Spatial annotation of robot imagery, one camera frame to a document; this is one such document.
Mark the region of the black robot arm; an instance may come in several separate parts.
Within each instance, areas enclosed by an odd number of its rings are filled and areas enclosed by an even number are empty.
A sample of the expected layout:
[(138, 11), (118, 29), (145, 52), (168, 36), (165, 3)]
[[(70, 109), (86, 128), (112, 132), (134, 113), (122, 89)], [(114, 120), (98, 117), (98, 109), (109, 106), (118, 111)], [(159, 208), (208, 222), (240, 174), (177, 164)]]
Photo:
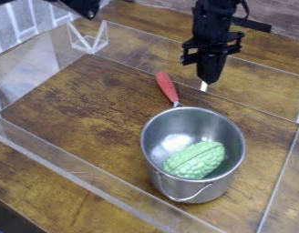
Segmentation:
[(247, 20), (245, 0), (197, 0), (192, 7), (192, 38), (183, 42), (180, 63), (196, 65), (197, 77), (213, 84), (220, 77), (228, 55), (240, 51), (243, 32), (229, 26)]

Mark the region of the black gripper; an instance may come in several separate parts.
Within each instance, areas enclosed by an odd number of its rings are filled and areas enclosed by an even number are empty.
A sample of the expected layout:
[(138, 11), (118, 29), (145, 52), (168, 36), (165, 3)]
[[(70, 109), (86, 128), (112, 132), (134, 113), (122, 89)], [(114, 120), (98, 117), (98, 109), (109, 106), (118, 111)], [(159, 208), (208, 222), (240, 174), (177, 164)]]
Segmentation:
[(197, 63), (197, 77), (208, 85), (219, 80), (223, 72), (236, 9), (237, 3), (196, 3), (192, 7), (192, 38), (183, 42), (181, 64)]

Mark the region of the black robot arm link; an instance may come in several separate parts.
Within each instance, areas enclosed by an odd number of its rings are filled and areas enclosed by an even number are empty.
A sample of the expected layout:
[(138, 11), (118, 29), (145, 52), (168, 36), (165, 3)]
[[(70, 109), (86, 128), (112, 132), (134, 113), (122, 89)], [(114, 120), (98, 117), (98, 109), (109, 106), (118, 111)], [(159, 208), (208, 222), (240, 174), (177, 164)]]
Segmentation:
[(68, 12), (81, 15), (88, 20), (98, 13), (101, 0), (45, 0)]

